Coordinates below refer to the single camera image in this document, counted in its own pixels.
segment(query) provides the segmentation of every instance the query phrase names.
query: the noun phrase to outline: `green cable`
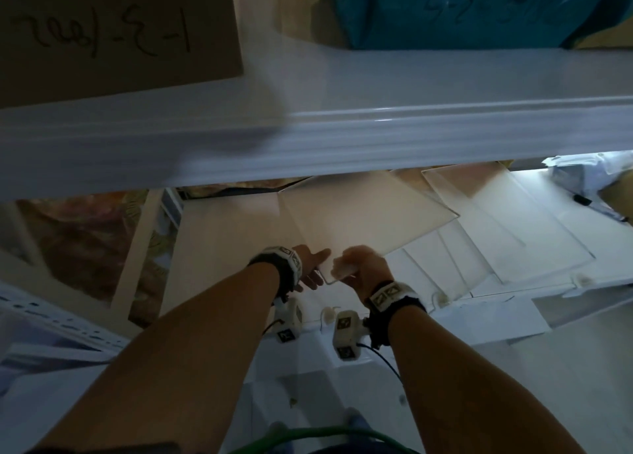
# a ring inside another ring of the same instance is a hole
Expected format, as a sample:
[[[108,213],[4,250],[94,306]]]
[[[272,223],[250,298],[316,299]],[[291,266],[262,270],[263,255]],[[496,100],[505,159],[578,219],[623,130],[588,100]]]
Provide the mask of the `green cable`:
[[[271,434],[261,438],[259,441],[251,442],[250,444],[232,451],[230,454],[263,454],[273,447],[283,444],[284,442],[296,441],[297,439],[305,438],[326,438],[328,436],[339,436],[341,434],[358,434],[359,436],[367,436],[369,438],[375,438],[379,441],[383,441],[385,444],[398,449],[405,454],[411,454],[412,451],[407,449],[399,442],[393,440],[385,434],[380,434],[371,429],[357,429],[354,427],[346,426],[332,426],[332,427],[306,427],[302,429],[288,429],[281,431],[280,433]]]

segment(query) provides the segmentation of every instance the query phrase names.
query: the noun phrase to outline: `black cable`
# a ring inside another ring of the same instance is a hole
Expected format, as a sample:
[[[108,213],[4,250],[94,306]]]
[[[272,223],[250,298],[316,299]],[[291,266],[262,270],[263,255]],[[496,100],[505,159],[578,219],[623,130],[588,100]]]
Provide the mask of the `black cable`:
[[[361,344],[361,343],[356,343],[356,346],[358,346],[358,347],[360,347],[360,348],[369,349],[371,352],[373,352],[373,353],[374,353],[374,354],[376,354],[379,358],[381,358],[381,359],[385,362],[385,364],[387,364],[387,365],[389,366],[389,368],[393,371],[393,373],[396,375],[396,377],[398,378],[398,380],[400,381],[400,383],[402,383],[402,379],[400,378],[400,374],[398,373],[398,371],[397,371],[397,370],[395,370],[395,369],[393,368],[393,366],[389,363],[389,361],[388,361],[388,360],[386,360],[386,359],[382,356],[382,354],[380,354],[380,353],[379,353],[376,349],[374,349],[374,348],[372,348],[372,347],[370,347],[370,346],[367,346],[367,345],[365,345],[365,344]]]
[[[261,335],[263,336],[264,334],[266,334],[268,332],[268,330],[273,327],[277,322],[281,322],[282,324],[284,323],[281,319],[275,319],[273,322],[271,322],[270,324],[268,324],[268,326],[266,326],[266,329],[264,329],[264,332],[261,333]]]

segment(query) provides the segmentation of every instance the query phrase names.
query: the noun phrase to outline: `hand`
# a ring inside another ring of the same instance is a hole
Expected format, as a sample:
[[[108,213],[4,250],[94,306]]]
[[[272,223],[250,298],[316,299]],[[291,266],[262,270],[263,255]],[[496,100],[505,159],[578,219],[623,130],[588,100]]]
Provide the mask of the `hand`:
[[[329,249],[324,249],[320,252],[317,252],[316,254],[313,254],[310,252],[310,249],[305,244],[300,244],[293,247],[292,249],[301,259],[303,275],[301,276],[300,281],[312,290],[316,290],[318,286],[322,286],[323,279],[317,271],[317,266],[319,264],[322,264],[328,257],[330,257],[332,251]],[[303,286],[297,284],[293,290],[296,290],[297,292],[303,292]]]
[[[367,246],[345,249],[343,256],[334,260],[332,275],[338,277],[338,273],[348,271],[350,266],[355,269],[354,274],[344,277],[341,282],[355,290],[362,303],[372,295],[379,283],[394,280],[385,258],[378,256],[375,250]]]

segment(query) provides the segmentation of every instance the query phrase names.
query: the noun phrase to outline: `white device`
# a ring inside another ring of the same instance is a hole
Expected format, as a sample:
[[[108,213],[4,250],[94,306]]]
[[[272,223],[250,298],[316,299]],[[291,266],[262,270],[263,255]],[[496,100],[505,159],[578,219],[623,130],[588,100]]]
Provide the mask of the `white device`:
[[[284,344],[298,339],[303,326],[303,313],[299,301],[296,298],[290,298],[287,303],[284,303],[280,298],[275,298],[273,305],[275,320],[278,320],[273,326],[273,332],[278,342]]]
[[[337,314],[332,345],[341,360],[355,361],[360,357],[361,348],[356,344],[369,334],[363,321],[356,311],[342,311]]]

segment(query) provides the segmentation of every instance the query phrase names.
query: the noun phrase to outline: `forearm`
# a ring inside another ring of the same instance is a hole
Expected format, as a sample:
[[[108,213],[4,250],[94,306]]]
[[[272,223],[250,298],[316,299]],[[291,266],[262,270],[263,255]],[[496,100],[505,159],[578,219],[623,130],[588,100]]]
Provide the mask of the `forearm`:
[[[421,309],[394,314],[389,342],[429,454],[583,452],[523,386]]]
[[[134,339],[41,442],[75,450],[175,441],[217,452],[279,286],[254,264]]]

